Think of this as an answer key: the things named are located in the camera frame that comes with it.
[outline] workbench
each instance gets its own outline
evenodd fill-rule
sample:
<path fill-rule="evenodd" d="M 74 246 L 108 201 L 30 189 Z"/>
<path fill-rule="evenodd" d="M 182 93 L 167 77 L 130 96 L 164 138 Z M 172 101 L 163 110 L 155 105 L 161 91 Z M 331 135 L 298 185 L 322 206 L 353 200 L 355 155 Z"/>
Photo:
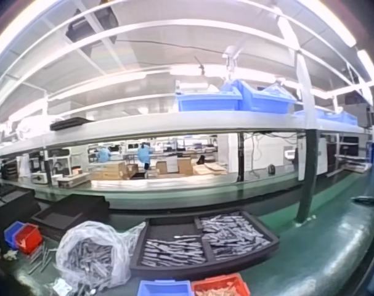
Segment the workbench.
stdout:
<path fill-rule="evenodd" d="M 280 248 L 270 260 L 241 272 L 252 295 L 333 296 L 360 265 L 374 237 L 374 207 L 354 204 L 350 198 L 374 196 L 374 169 L 364 175 L 347 173 L 338 177 L 331 184 L 317 184 L 311 208 L 316 219 L 301 227 L 293 222 L 297 202 L 275 211 L 261 208 L 261 214 L 255 203 L 242 207 L 258 215 L 280 236 Z M 286 195 L 300 193 L 300 189 L 295 189 L 277 197 L 286 199 Z M 125 231 L 148 216 L 111 214 L 109 223 L 117 231 Z M 32 286 L 36 295 L 47 296 L 43 285 L 56 279 L 56 269 L 51 266 L 43 274 L 28 276 L 30 267 L 25 263 L 24 258 L 14 263 L 14 274 Z M 97 295 L 135 296 L 140 280 L 132 278 L 125 286 Z"/>

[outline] blue plastic bin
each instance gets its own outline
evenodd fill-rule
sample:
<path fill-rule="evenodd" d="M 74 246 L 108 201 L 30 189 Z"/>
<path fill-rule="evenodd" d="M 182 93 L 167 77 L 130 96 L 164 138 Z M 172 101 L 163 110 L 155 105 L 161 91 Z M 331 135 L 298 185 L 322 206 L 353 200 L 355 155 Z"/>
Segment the blue plastic bin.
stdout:
<path fill-rule="evenodd" d="M 336 114 L 334 112 L 328 112 L 321 109 L 316 109 L 317 111 L 317 118 L 319 119 L 326 119 L 326 120 L 332 120 L 337 121 L 341 123 L 346 123 L 349 125 L 358 125 L 358 118 L 347 113 L 347 112 L 341 112 L 339 114 Z M 302 115 L 304 116 L 304 110 L 295 112 L 295 115 Z"/>
<path fill-rule="evenodd" d="M 241 80 L 234 80 L 231 85 L 242 94 L 243 103 L 240 110 L 286 114 L 289 106 L 297 102 L 288 91 L 276 84 L 263 91 L 258 91 Z"/>
<path fill-rule="evenodd" d="M 190 281 L 141 281 L 137 296 L 193 296 Z"/>
<path fill-rule="evenodd" d="M 331 114 L 328 119 L 349 125 L 358 125 L 358 118 L 344 111 L 339 114 Z"/>
<path fill-rule="evenodd" d="M 242 104 L 242 95 L 236 88 L 231 91 L 198 92 L 176 94 L 179 111 L 238 111 Z"/>
<path fill-rule="evenodd" d="M 317 112 L 317 118 L 318 119 L 330 120 L 330 115 L 335 114 L 334 112 L 329 112 L 329 111 L 325 111 L 325 110 L 322 110 L 322 109 L 315 109 L 315 111 Z M 302 111 L 297 111 L 294 114 L 297 115 L 297 116 L 304 116 L 306 113 L 305 113 L 304 110 L 302 110 Z"/>
<path fill-rule="evenodd" d="M 18 250 L 18 246 L 15 243 L 15 236 L 20 231 L 20 229 L 24 227 L 24 225 L 25 223 L 16 221 L 13 224 L 11 224 L 7 229 L 5 229 L 4 240 L 10 248 Z"/>

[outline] black tray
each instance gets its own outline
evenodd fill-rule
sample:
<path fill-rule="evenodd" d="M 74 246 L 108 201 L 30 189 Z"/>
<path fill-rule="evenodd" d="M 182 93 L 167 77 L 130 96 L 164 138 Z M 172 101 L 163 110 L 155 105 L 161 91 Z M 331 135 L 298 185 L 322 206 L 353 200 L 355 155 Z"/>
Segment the black tray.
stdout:
<path fill-rule="evenodd" d="M 201 240 L 206 262 L 199 265 L 180 267 L 149 267 L 140 264 L 144 246 L 147 239 L 169 240 L 175 235 L 199 235 L 203 234 L 200 218 L 204 216 L 184 216 L 170 218 L 152 218 L 146 220 L 146 227 L 142 230 L 131 259 L 130 268 L 134 276 L 153 279 L 204 279 L 210 276 L 237 272 L 247 267 L 257 265 L 268 258 L 278 249 L 279 239 L 271 233 L 257 218 L 247 212 L 240 212 L 251 225 L 264 237 L 271 241 L 270 244 L 240 256 L 234 256 L 226 260 L 217 260 L 213 250 L 206 240 Z"/>
<path fill-rule="evenodd" d="M 0 195 L 0 246 L 3 252 L 9 249 L 4 240 L 4 230 L 16 221 L 28 222 L 39 211 L 40 206 L 32 190 L 14 189 Z"/>
<path fill-rule="evenodd" d="M 31 218 L 47 237 L 60 241 L 70 229 L 88 220 L 107 217 L 109 203 L 104 196 L 71 194 Z"/>
<path fill-rule="evenodd" d="M 60 131 L 60 130 L 66 129 L 66 128 L 72 128 L 74 126 L 83 125 L 83 124 L 89 123 L 89 122 L 93 122 L 93 121 L 88 120 L 88 119 L 83 118 L 83 117 L 73 117 L 73 118 L 62 120 L 62 121 L 57 121 L 57 122 L 51 124 L 50 125 L 50 130 L 51 131 Z"/>

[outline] green workbench surface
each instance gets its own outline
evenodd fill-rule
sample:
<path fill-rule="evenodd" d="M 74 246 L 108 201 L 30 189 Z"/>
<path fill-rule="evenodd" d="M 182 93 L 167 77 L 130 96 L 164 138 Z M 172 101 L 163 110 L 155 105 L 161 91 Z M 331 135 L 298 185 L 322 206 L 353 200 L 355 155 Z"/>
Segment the green workbench surface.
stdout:
<path fill-rule="evenodd" d="M 147 187 L 146 184 L 147 182 L 152 181 L 156 183 L 161 180 L 124 181 L 129 184 L 137 184 L 141 187 L 139 191 L 134 192 L 126 190 L 122 186 L 106 188 L 104 185 L 106 182 L 102 183 L 102 187 L 96 187 L 95 182 L 92 182 L 92 184 L 88 182 L 72 189 L 32 184 L 29 180 L 0 180 L 0 182 L 33 189 L 35 190 L 36 198 L 50 202 L 56 202 L 70 194 L 103 195 L 110 203 L 110 208 L 114 210 L 154 210 L 224 204 L 289 189 L 300 184 L 293 166 L 281 166 L 276 170 L 277 174 L 275 176 L 268 176 L 267 170 L 256 170 L 259 178 L 252 173 L 246 172 L 248 179 L 242 183 L 235 183 L 236 177 L 234 179 L 232 177 L 234 174 L 230 174 L 229 176 L 209 176 L 210 178 L 207 181 L 212 181 L 205 183 L 206 187 L 200 187 L 199 184 L 196 184 L 196 179 L 190 179 L 189 183 L 191 187 L 189 189 L 183 189 L 177 179 L 163 181 L 164 184 L 167 184 L 167 187 L 165 186 L 162 190 L 160 190 L 160 187 L 152 190 L 152 187 Z"/>
<path fill-rule="evenodd" d="M 374 170 L 365 175 L 352 173 L 332 187 L 314 196 L 312 215 L 316 219 L 297 227 L 291 221 L 298 204 L 260 216 L 280 236 L 280 248 L 275 255 L 258 266 L 241 272 L 252 295 L 311 296 L 336 294 L 360 264 L 374 236 L 374 207 L 357 205 L 350 198 L 374 196 Z M 245 210 L 254 212 L 254 205 Z M 110 217 L 110 224 L 123 217 Z M 117 230 L 139 223 L 144 218 L 131 219 Z M 37 295 L 47 295 L 43 285 L 57 277 L 53 266 L 43 274 L 28 276 L 24 258 L 14 263 L 16 276 L 32 286 Z M 108 290 L 106 296 L 137 295 L 141 279 L 132 278 L 125 286 Z"/>

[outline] worker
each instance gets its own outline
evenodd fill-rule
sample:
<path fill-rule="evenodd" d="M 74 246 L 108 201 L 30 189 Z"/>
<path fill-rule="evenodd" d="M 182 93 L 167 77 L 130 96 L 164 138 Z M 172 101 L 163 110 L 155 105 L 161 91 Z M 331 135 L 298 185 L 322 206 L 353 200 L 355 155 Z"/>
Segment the worker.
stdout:
<path fill-rule="evenodd" d="M 96 157 L 98 158 L 98 162 L 108 162 L 110 161 L 110 150 L 107 147 L 100 148 L 99 152 L 96 154 Z"/>
<path fill-rule="evenodd" d="M 148 169 L 150 168 L 150 146 L 145 142 L 137 150 L 137 158 L 144 165 L 144 178 L 148 179 Z"/>

